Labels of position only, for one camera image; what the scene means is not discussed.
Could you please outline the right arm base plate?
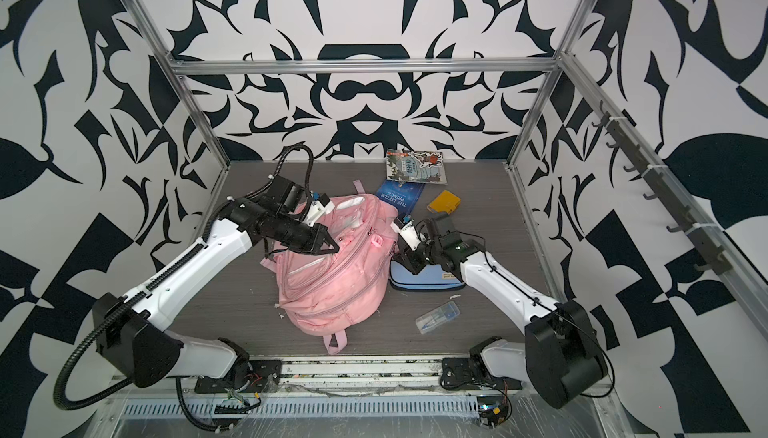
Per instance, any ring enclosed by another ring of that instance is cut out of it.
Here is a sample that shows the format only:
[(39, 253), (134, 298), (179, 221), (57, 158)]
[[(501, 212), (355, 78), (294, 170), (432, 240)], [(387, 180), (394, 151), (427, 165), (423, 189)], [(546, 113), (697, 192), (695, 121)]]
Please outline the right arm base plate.
[(448, 391), (481, 388), (517, 391), (523, 388), (519, 380), (491, 376), (475, 359), (469, 357), (443, 358), (439, 385)]

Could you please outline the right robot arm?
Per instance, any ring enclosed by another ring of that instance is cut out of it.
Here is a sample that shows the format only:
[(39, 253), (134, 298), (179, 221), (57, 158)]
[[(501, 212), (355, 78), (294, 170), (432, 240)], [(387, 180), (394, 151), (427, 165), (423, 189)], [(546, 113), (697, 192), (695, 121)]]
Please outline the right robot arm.
[(524, 282), (491, 254), (483, 237), (459, 230), (449, 214), (420, 222), (400, 215), (391, 227), (398, 235), (394, 259), (409, 273), (440, 267), (488, 298), (523, 334), (523, 344), (496, 339), (480, 347), (487, 374), (530, 384), (556, 409), (577, 397), (594, 399), (594, 385), (616, 379), (579, 303), (558, 301)]

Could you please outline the illustrated Chinese story book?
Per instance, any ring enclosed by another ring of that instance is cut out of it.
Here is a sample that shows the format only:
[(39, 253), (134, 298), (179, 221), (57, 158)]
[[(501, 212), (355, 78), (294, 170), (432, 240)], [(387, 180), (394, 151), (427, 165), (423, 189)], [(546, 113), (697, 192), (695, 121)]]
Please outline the illustrated Chinese story book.
[(442, 152), (388, 150), (385, 158), (386, 175), (390, 181), (423, 184), (447, 183)]

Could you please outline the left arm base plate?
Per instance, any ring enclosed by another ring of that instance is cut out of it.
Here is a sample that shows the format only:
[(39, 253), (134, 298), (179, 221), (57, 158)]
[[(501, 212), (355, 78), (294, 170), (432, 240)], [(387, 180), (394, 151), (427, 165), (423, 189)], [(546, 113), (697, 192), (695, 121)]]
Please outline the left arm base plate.
[(226, 391), (261, 393), (271, 391), (280, 384), (283, 362), (278, 359), (238, 361), (224, 378), (202, 377), (197, 380), (197, 394), (217, 394)]

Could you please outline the blue pencil case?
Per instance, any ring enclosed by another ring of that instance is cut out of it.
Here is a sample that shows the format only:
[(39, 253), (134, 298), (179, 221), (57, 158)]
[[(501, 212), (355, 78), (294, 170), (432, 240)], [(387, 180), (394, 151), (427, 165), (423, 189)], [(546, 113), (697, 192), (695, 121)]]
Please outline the blue pencil case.
[(427, 265), (419, 273), (413, 274), (397, 261), (390, 263), (389, 283), (400, 291), (453, 291), (465, 286), (439, 265)]

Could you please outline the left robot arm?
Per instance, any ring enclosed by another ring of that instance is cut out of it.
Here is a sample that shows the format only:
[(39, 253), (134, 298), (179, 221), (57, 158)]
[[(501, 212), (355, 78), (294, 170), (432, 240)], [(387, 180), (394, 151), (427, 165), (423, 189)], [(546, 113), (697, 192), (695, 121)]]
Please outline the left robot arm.
[(239, 389), (251, 372), (248, 354), (230, 340), (179, 335), (170, 326), (223, 268), (259, 242), (299, 254), (325, 255), (339, 246), (320, 219), (334, 210), (325, 194), (299, 201), (303, 188), (274, 177), (254, 197), (229, 198), (192, 246), (144, 283), (100, 298), (93, 318), (104, 328), (96, 350), (138, 388), (165, 378), (203, 377)]

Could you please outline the pink student backpack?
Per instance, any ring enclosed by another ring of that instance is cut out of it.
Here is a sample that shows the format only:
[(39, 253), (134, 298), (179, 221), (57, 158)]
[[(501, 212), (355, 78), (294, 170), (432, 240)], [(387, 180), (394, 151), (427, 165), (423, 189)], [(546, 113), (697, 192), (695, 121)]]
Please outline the pink student backpack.
[(298, 254), (280, 245), (261, 265), (276, 274), (278, 306), (290, 321), (321, 337), (327, 353), (336, 355), (347, 346), (347, 329), (370, 317), (383, 300), (398, 210), (362, 189), (331, 199), (334, 210), (316, 224), (328, 227), (338, 253)]

